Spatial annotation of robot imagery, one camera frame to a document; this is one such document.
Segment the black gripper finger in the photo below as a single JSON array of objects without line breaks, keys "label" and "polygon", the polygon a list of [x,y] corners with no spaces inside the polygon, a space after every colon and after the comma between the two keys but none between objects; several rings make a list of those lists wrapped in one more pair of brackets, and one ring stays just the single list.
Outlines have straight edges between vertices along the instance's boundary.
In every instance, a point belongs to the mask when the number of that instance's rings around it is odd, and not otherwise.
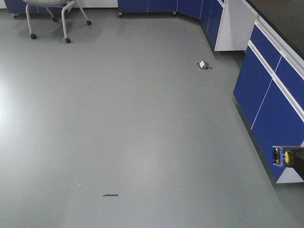
[{"label": "black gripper finger", "polygon": [[304,179],[304,150],[302,148],[291,150],[291,164],[297,174]]}]

